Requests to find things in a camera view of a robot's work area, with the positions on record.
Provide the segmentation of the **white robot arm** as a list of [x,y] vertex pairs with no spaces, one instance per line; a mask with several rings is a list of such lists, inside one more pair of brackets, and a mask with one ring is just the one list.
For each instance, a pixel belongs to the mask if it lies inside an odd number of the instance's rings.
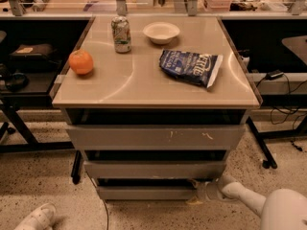
[[260,230],[307,230],[307,197],[291,189],[277,189],[260,195],[230,175],[211,182],[189,179],[196,189],[189,204],[206,200],[240,201],[260,218]]

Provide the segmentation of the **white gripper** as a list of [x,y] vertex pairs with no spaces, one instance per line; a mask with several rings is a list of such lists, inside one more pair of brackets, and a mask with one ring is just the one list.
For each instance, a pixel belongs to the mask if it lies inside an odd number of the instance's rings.
[[198,200],[187,200],[188,205],[202,205],[209,200],[222,200],[223,194],[216,182],[199,182],[195,179],[188,180],[197,191]]

